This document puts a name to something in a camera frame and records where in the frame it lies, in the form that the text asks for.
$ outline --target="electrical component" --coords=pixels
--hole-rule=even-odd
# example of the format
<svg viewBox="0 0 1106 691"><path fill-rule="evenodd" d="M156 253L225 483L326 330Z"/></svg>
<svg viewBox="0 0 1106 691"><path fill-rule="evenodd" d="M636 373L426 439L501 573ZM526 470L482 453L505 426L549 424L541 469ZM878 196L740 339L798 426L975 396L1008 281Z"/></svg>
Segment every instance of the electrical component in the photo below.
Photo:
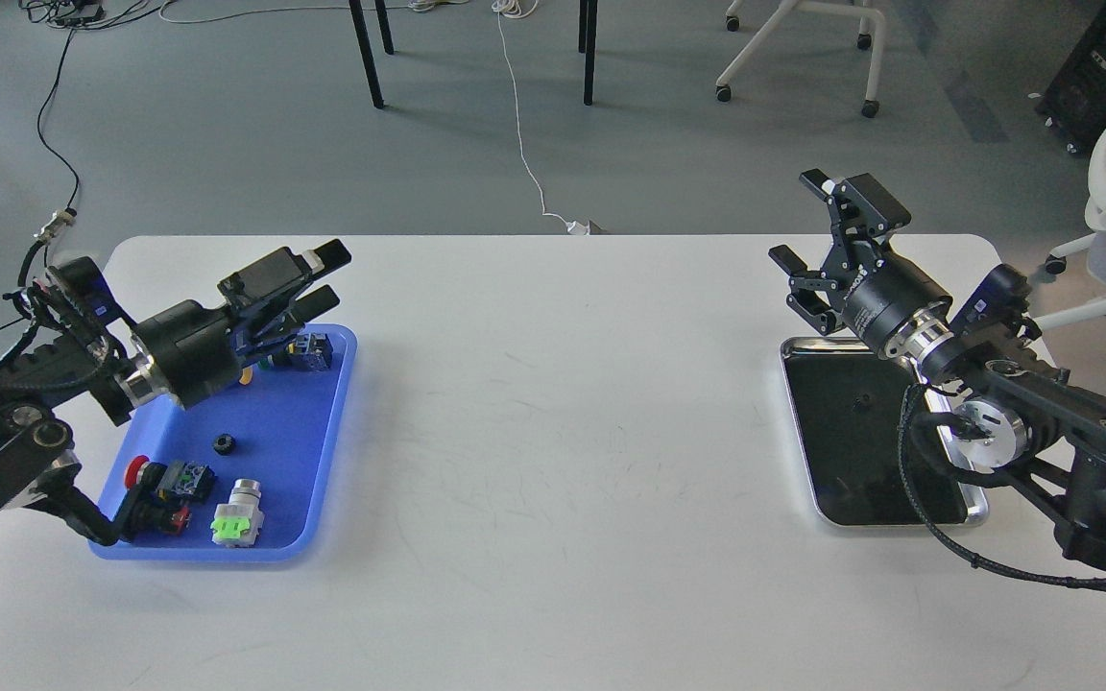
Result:
<svg viewBox="0 0 1106 691"><path fill-rule="evenodd" d="M330 370L333 349L325 333L303 333L293 343L263 360L264 366L298 371Z"/></svg>
<svg viewBox="0 0 1106 691"><path fill-rule="evenodd" d="M216 507L211 520L211 542L225 547L253 547L263 527L263 512L259 500L263 498L258 480L240 478L229 492L229 503Z"/></svg>

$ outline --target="table leg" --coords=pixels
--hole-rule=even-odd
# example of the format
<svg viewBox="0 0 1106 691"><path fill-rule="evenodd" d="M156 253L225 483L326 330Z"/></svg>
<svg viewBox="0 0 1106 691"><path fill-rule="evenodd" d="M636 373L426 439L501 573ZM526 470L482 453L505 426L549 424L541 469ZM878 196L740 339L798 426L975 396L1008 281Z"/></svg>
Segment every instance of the table leg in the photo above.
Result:
<svg viewBox="0 0 1106 691"><path fill-rule="evenodd" d="M578 51L587 52L587 0L578 0Z"/></svg>
<svg viewBox="0 0 1106 691"><path fill-rule="evenodd" d="M591 105L596 80L596 4L598 0L584 1L587 3L587 27L584 31L587 64L583 77L583 105Z"/></svg>
<svg viewBox="0 0 1106 691"><path fill-rule="evenodd" d="M365 64L365 80L369 83L369 97L373 98L375 108L382 108L382 88L378 87L378 71L374 66L374 51L369 49L369 34L365 32L365 12L361 9L361 0L347 0L347 10L353 14L356 43L361 45L361 62Z"/></svg>
<svg viewBox="0 0 1106 691"><path fill-rule="evenodd" d="M382 51L387 55L395 55L396 48L390 43L390 21L387 19L387 4L385 0L374 0L374 9L378 13L378 30L382 31Z"/></svg>

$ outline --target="table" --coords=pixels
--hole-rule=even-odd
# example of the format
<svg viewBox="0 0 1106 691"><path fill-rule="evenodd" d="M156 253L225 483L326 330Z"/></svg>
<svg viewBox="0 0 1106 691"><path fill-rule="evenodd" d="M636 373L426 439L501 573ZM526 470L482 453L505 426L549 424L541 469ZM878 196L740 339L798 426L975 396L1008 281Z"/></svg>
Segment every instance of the table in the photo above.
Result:
<svg viewBox="0 0 1106 691"><path fill-rule="evenodd" d="M139 237L105 274L143 318L323 240ZM359 350L306 555L106 562L3 513L0 688L1106 688L1105 594L813 515L778 368L810 332L765 252L826 237L344 240L325 321ZM960 301L998 261L895 245ZM59 415L100 490L123 429L86 398ZM1087 574L989 500L961 542Z"/></svg>

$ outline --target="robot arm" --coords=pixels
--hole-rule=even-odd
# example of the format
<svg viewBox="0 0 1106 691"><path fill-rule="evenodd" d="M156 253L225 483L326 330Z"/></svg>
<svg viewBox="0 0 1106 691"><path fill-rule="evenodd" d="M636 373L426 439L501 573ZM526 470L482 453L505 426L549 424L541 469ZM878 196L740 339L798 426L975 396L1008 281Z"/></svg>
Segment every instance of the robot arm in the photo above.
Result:
<svg viewBox="0 0 1106 691"><path fill-rule="evenodd" d="M351 261L338 240L300 255L281 248L221 280L223 305L207 310L185 301L138 324L121 310L91 259L50 266L44 284L18 294L18 310L32 323L0 359L0 511L35 509L102 545L117 542L126 514L108 520L76 489L73 433L53 408L90 392L123 425L132 410L161 394L181 407L201 402L338 305L325 285L302 294ZM131 329L134 357L106 328L118 320ZM42 328L59 336L25 353Z"/></svg>
<svg viewBox="0 0 1106 691"><path fill-rule="evenodd" d="M950 295L891 248L910 222L902 205L870 175L834 182L812 170L802 180L830 210L833 245L816 271L786 245L771 250L790 276L791 308L824 336L847 327L879 358L912 360L930 384L956 381L964 402L910 420L914 441L951 427L962 454L991 472L940 472L1013 486L1053 521L1063 556L1106 570L1106 397L1071 386L1070 371L1030 349L1040 331L1026 316L1025 276L994 268L948 322ZM1058 439L1074 448L1071 469L1037 458Z"/></svg>

